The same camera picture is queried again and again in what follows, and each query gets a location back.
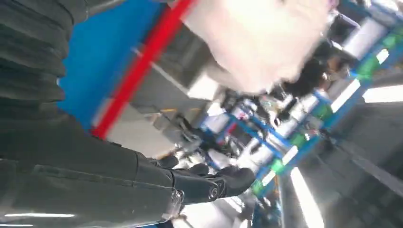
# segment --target blue wall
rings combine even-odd
[[[64,61],[67,77],[60,80],[66,99],[59,107],[85,129],[125,71],[130,49],[145,36],[160,9],[153,0],[129,0],[75,27]]]

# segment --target ceiling light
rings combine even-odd
[[[294,185],[295,192],[297,194],[299,204],[301,205],[302,214],[304,215],[305,222],[309,228],[324,228],[322,215],[315,203],[315,200],[309,191],[304,178],[298,168],[294,168],[291,171],[291,181]]]
[[[23,213],[23,214],[7,214],[6,217],[54,217],[54,218],[70,218],[74,217],[72,214],[48,214],[48,213]]]
[[[274,171],[270,171],[265,178],[262,179],[263,186],[266,186],[276,176]]]
[[[236,202],[232,199],[232,197],[224,198],[224,200],[225,200],[232,208],[234,208],[238,213],[241,213],[241,212],[242,212],[242,207],[241,207],[238,203],[236,203]]]
[[[0,227],[33,227],[31,224],[0,224]]]
[[[366,103],[402,102],[403,85],[368,89],[363,98]]]
[[[382,49],[382,51],[380,51],[378,53],[378,55],[376,55],[376,58],[379,61],[379,64],[384,63],[384,61],[389,57],[389,52],[386,49]]]
[[[291,159],[293,159],[295,157],[295,155],[298,153],[298,147],[297,146],[293,146],[286,155],[284,155],[283,157],[283,164],[287,165]]]
[[[349,86],[347,86],[347,88],[340,94],[340,96],[331,104],[330,107],[332,108],[333,112],[337,112],[360,86],[360,81],[358,81],[358,79],[354,79],[354,81]]]

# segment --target red stripe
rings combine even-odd
[[[194,0],[179,0],[175,7],[168,8],[150,34],[146,42],[143,55],[131,63],[130,69],[115,93],[114,101],[107,108],[98,126],[92,130],[92,134],[99,138],[106,138],[108,131],[123,111],[127,101],[133,96],[145,75],[149,71],[152,62],[160,55],[169,44],[175,32],[181,24],[181,17]]]

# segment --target fluorescent light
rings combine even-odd
[[[262,179],[263,186],[266,186],[276,176],[275,172],[270,171],[265,178]]]
[[[47,214],[47,213],[23,213],[23,214],[7,214],[6,217],[54,217],[54,218],[70,218],[74,217],[72,214]]]
[[[297,146],[293,146],[286,155],[284,155],[283,157],[283,164],[286,165],[288,164],[291,159],[293,159],[295,157],[295,155],[298,153],[298,147]]]
[[[358,79],[354,79],[354,81],[347,86],[340,96],[331,104],[330,107],[332,108],[333,112],[337,112],[360,86],[360,81],[358,81]]]
[[[232,197],[230,197],[230,198],[224,198],[224,200],[225,200],[232,208],[234,208],[238,213],[241,213],[241,212],[242,212],[242,207],[241,207],[238,203],[236,203],[236,202],[232,199]]]
[[[298,168],[294,168],[291,171],[291,181],[294,185],[299,204],[301,205],[302,214],[304,215],[308,227],[324,228],[325,225],[320,210]]]
[[[380,51],[378,53],[378,55],[376,55],[376,58],[379,61],[379,64],[384,63],[384,61],[389,57],[389,52],[386,49],[383,49],[382,51]]]
[[[291,147],[291,149],[287,152],[286,155],[284,155],[283,157],[283,164],[286,165],[288,164],[291,159],[293,159],[295,157],[295,155],[298,153],[298,147],[297,146],[293,146]],[[271,180],[273,180],[273,178],[276,176],[276,173],[271,171],[269,172],[266,177],[264,177],[262,179],[262,184],[263,186],[266,186],[267,184],[270,183]]]
[[[366,103],[384,103],[403,101],[403,85],[394,85],[368,89],[363,98]]]
[[[0,224],[0,227],[33,227],[31,224]]]

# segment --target black hair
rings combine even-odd
[[[319,87],[325,79],[323,74],[327,70],[327,64],[316,58],[307,61],[301,71],[299,79],[294,83],[284,82],[283,88],[286,93],[294,97],[303,97]]]

